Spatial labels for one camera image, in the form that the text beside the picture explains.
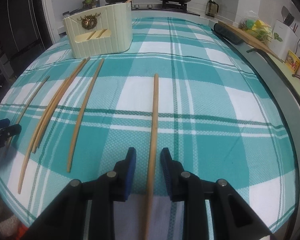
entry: screw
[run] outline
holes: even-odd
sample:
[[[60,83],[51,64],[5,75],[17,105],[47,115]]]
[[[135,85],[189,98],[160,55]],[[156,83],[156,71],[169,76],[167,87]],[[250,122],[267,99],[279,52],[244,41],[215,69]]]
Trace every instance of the screw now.
[[[108,171],[107,172],[107,176],[109,178],[114,178],[117,175],[117,173],[115,171]]]
[[[224,186],[226,186],[228,184],[228,182],[225,179],[218,179],[218,184],[221,187],[224,187]]]
[[[181,176],[184,177],[184,178],[189,178],[190,177],[190,172],[183,171],[183,172],[181,172]]]
[[[73,180],[70,181],[70,185],[71,185],[72,187],[76,187],[76,186],[78,186],[79,184],[80,184],[80,180],[78,180],[78,179],[73,179]]]

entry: wooden board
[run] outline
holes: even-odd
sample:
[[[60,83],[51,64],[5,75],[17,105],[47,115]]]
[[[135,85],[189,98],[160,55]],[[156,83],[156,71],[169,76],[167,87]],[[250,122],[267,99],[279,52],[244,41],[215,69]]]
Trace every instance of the wooden board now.
[[[257,48],[257,49],[261,49],[266,53],[271,54],[272,56],[274,56],[276,59],[280,60],[282,62],[282,60],[271,50],[269,49],[265,44],[263,44],[261,41],[257,40],[255,37],[251,36],[249,33],[234,27],[230,24],[224,23],[219,21],[218,22],[221,26],[227,28],[228,30],[232,31],[234,34],[236,34],[239,38],[243,39],[247,44],[249,44],[250,46]]]

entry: checkered tablecloth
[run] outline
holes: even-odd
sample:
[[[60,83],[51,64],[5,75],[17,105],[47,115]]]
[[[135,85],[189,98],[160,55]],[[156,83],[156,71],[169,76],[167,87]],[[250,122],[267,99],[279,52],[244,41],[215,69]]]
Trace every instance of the checkered tablecloth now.
[[[67,173],[74,124],[102,57]],[[132,195],[126,203],[116,203],[114,212],[117,239],[138,238],[155,73],[160,77],[159,128],[150,238],[181,239],[182,234],[183,204],[167,197],[159,161],[163,147],[201,179],[229,181],[273,232],[290,217],[296,202],[294,150],[271,94],[209,27],[177,18],[133,19],[128,51],[91,57],[59,103],[40,148],[31,154],[18,195],[31,135],[80,61],[62,38],[24,71],[0,104],[0,119],[13,124],[40,81],[50,75],[22,118],[22,131],[7,156],[0,154],[0,194],[27,226],[71,179],[94,180],[124,159],[128,147],[135,147]]]

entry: tablecloth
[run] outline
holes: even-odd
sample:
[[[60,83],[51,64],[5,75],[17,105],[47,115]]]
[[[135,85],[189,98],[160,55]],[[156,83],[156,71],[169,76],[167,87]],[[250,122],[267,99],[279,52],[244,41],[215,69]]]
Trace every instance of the tablecloth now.
[[[72,169],[66,172],[74,124],[98,65],[105,61],[84,113]],[[117,239],[137,239],[149,154],[153,76],[159,74],[159,128],[151,239],[181,239],[183,203],[171,203],[159,161],[163,147],[201,179],[223,178],[274,232],[295,207],[295,157],[271,93],[208,26],[168,17],[133,19],[124,53],[91,57],[71,84],[31,154],[20,195],[17,185],[31,135],[50,99],[76,68],[67,38],[39,56],[0,104],[13,124],[40,82],[22,131],[6,157],[0,149],[0,194],[29,226],[71,180],[94,180],[137,150],[132,194],[116,203]]]

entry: plastic bag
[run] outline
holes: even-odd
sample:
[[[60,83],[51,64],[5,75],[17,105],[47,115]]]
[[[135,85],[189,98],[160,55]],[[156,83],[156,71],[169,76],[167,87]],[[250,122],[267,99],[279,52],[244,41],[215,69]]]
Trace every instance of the plastic bag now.
[[[268,45],[269,41],[272,39],[271,26],[261,21],[258,18],[258,15],[253,11],[250,11],[248,15],[243,18],[241,24],[242,30],[266,45]]]

